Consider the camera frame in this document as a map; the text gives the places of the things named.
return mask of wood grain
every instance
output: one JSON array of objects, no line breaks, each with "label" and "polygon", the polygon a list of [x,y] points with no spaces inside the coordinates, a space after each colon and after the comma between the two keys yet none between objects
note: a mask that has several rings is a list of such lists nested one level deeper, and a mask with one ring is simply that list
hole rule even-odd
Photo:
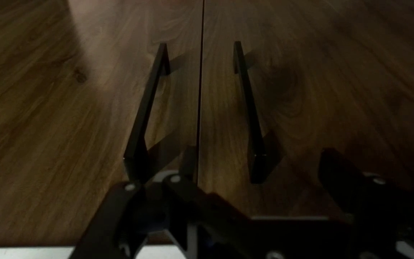
[{"label": "wood grain", "polygon": [[[264,135],[281,159],[248,182],[246,106],[233,41],[247,53]],[[251,215],[338,215],[316,179],[335,146],[414,187],[414,1],[210,0],[204,8],[200,185]]]},{"label": "wood grain", "polygon": [[0,244],[77,241],[123,176],[159,41],[174,70],[148,145],[195,143],[200,12],[198,0],[0,0]]}]

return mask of dark wood surface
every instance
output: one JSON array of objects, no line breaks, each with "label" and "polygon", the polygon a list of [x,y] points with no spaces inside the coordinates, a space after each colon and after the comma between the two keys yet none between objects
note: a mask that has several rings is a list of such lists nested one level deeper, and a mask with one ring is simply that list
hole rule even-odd
[{"label": "dark wood surface", "polygon": [[[258,185],[248,182],[234,40],[263,135],[281,153]],[[323,146],[414,187],[414,1],[205,1],[200,119],[200,185],[250,215],[336,217],[316,179]]]},{"label": "dark wood surface", "polygon": [[148,146],[159,158],[195,143],[200,27],[198,0],[0,0],[0,246],[77,241],[125,175],[159,41],[172,73]]}]

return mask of black bar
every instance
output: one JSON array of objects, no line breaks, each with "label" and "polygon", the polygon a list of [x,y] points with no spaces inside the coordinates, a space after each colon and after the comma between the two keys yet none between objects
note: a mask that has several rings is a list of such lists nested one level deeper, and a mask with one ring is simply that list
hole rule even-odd
[{"label": "black bar", "polygon": [[247,119],[248,119],[248,171],[251,182],[264,181],[267,166],[267,152],[261,136],[260,122],[256,112],[251,84],[247,73],[246,57],[240,41],[234,41],[234,71],[238,73],[241,87],[246,94]]},{"label": "black bar", "polygon": [[146,181],[151,178],[151,162],[145,143],[145,130],[148,126],[148,119],[152,107],[154,94],[162,73],[169,73],[169,60],[166,53],[166,44],[161,43],[155,56],[155,60],[151,67],[151,73],[145,86],[142,100],[138,107],[138,113],[133,122],[131,136],[128,139],[123,159],[129,178],[136,176],[139,181]]}]

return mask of black metal handle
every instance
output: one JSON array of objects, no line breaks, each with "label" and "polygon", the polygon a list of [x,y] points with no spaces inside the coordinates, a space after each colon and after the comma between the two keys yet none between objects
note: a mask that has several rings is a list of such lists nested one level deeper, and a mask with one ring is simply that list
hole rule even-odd
[{"label": "black metal handle", "polygon": [[250,77],[247,73],[246,57],[240,41],[234,41],[234,71],[238,73],[241,87],[244,90],[247,103],[247,119],[248,119],[248,171],[251,182],[261,182],[267,172],[267,151],[261,136],[260,122],[256,112],[253,99]]},{"label": "black metal handle", "polygon": [[149,153],[145,143],[145,130],[162,70],[165,74],[169,73],[169,60],[165,43],[161,43],[158,47],[145,92],[138,107],[133,128],[123,152],[123,161],[129,176],[136,176],[136,179],[142,182],[152,176]]}]

